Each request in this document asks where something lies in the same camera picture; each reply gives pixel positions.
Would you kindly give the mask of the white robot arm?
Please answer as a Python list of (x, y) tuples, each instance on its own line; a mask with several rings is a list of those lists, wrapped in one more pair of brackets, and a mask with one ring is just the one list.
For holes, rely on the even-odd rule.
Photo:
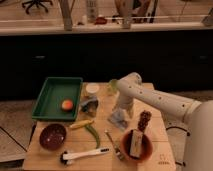
[(141, 76), (132, 72), (116, 81), (119, 91), (116, 105), (132, 107), (138, 99), (188, 125), (182, 171), (213, 171), (213, 100), (201, 102), (142, 85)]

